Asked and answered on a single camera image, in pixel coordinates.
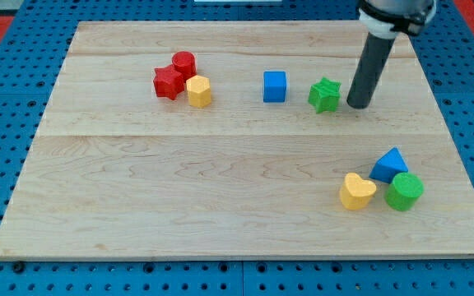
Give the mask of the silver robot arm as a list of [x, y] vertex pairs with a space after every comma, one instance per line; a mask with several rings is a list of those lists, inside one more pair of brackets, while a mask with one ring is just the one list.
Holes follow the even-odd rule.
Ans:
[[380, 39], [395, 39], [400, 33], [417, 36], [434, 19], [437, 0], [359, 0], [360, 21]]

